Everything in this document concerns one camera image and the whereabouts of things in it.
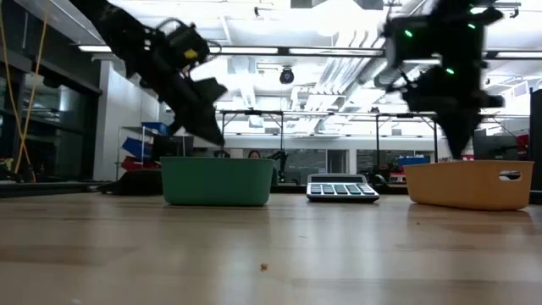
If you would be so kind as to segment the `dark plastic bin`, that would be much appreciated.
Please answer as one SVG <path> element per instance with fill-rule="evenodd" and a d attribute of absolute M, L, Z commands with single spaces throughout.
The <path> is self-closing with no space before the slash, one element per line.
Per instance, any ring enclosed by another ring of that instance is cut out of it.
<path fill-rule="evenodd" d="M 125 172 L 119 180 L 97 188 L 102 194 L 116 196 L 163 195 L 162 171 L 141 169 Z"/>

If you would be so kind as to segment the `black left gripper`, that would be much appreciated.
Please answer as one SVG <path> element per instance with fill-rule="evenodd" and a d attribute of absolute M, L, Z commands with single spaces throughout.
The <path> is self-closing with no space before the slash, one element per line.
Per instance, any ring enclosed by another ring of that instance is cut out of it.
<path fill-rule="evenodd" d="M 214 77 L 203 80 L 183 78 L 175 69 L 164 68 L 151 55 L 145 55 L 142 59 L 142 86 L 155 91 L 158 101 L 166 103 L 174 112 L 174 120 L 169 126 L 171 136 L 184 128 L 193 136 L 224 145 L 214 103 L 227 92 L 227 88 Z"/>

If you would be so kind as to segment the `small blue storage bin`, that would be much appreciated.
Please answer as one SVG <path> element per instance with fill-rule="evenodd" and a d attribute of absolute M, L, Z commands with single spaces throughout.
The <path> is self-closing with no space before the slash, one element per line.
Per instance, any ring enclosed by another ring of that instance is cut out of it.
<path fill-rule="evenodd" d="M 169 126 L 162 122 L 142 122 L 141 126 L 154 130 L 162 136 L 167 136 L 169 134 Z"/>

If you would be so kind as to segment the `black frame post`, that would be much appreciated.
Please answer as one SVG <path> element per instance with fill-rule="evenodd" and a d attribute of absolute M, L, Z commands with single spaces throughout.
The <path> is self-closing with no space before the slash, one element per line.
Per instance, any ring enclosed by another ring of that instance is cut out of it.
<path fill-rule="evenodd" d="M 534 162 L 532 190 L 542 192 L 542 89 L 530 96 L 529 147 Z"/>

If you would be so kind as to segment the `black computer monitor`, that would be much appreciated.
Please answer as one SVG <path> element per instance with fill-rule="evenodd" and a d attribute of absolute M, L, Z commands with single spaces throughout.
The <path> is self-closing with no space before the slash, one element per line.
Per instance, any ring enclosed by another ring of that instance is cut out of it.
<path fill-rule="evenodd" d="M 151 160 L 161 157 L 187 157 L 193 151 L 193 136 L 155 136 L 152 144 Z"/>
<path fill-rule="evenodd" d="M 517 138 L 511 135 L 487 136 L 486 130 L 476 130 L 473 153 L 475 160 L 518 160 Z"/>

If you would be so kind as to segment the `grey desk calculator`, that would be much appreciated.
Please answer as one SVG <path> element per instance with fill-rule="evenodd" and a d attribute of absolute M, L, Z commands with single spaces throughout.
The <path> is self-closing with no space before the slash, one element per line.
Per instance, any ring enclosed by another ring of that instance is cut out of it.
<path fill-rule="evenodd" d="M 364 175 L 311 174 L 307 178 L 306 196 L 310 202 L 369 202 L 380 195 Z"/>

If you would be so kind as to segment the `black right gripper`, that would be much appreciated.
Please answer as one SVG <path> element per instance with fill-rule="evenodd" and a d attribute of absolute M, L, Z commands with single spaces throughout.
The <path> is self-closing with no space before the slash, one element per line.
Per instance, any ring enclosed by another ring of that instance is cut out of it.
<path fill-rule="evenodd" d="M 406 82 L 400 86 L 401 98 L 413 112 L 435 112 L 434 120 L 444 131 L 454 159 L 462 152 L 478 128 L 481 108 L 502 108 L 505 98 L 489 94 L 481 85 L 481 73 L 487 63 L 467 65 L 455 71 L 434 65 L 418 78 L 410 79 L 400 70 Z"/>

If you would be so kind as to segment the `red storage bin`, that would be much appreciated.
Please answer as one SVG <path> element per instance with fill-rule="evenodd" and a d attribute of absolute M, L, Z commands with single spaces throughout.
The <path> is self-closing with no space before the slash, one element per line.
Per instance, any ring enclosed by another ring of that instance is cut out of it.
<path fill-rule="evenodd" d="M 140 169 L 160 169 L 161 165 L 151 160 L 141 161 L 139 158 L 126 156 L 121 162 L 121 167 L 126 171 L 134 171 Z"/>

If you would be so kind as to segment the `teal plastic bin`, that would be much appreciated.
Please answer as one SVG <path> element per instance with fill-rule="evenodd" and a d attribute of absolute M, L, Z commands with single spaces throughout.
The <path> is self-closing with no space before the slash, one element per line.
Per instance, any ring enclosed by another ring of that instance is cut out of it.
<path fill-rule="evenodd" d="M 262 207 L 274 162 L 265 158 L 163 157 L 165 202 L 179 206 Z"/>

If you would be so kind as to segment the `tilted blue storage bin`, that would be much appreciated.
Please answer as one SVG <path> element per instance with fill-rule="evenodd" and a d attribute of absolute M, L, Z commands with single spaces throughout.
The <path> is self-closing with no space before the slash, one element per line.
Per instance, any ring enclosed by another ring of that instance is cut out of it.
<path fill-rule="evenodd" d="M 149 142 L 127 137 L 121 147 L 136 159 L 142 160 L 151 157 L 152 144 Z"/>

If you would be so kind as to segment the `yellow plastic bin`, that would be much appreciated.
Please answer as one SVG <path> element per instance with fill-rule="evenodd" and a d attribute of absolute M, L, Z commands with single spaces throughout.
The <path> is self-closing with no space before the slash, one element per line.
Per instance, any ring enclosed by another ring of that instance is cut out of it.
<path fill-rule="evenodd" d="M 407 165 L 413 202 L 480 211 L 514 211 L 529 203 L 532 161 L 473 160 Z"/>

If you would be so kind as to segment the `black metal frame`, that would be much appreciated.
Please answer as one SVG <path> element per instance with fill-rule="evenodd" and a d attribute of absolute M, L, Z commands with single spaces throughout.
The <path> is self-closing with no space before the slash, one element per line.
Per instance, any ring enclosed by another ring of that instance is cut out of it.
<path fill-rule="evenodd" d="M 413 113 L 413 112 L 407 112 L 407 113 L 380 113 L 375 114 L 375 141 L 376 141 L 376 160 L 377 160 L 377 167 L 380 166 L 380 124 L 379 119 L 387 118 L 388 120 L 391 120 L 393 118 L 395 119 L 414 119 L 414 118 L 420 118 L 426 125 L 428 125 L 433 130 L 433 139 L 434 139 L 434 163 L 439 162 L 439 153 L 438 153 L 438 126 L 436 121 L 434 120 L 434 116 L 432 114 L 424 114 L 424 113 Z"/>
<path fill-rule="evenodd" d="M 238 114 L 242 114 L 245 116 L 268 116 L 270 117 L 276 125 L 280 128 L 280 147 L 279 151 L 275 152 L 274 154 L 270 155 L 268 158 L 273 159 L 274 161 L 279 160 L 280 161 L 280 170 L 283 171 L 285 167 L 285 163 L 288 157 L 287 152 L 284 148 L 284 117 L 285 113 L 283 111 L 271 111 L 271 110 L 253 110 L 253 109 L 247 109 L 247 110 L 220 110 L 219 111 L 222 115 L 222 127 L 221 127 L 221 134 L 222 137 L 225 137 L 225 126 L 228 124 L 228 122 L 225 121 L 225 117 L 227 114 L 233 114 L 234 118 Z"/>

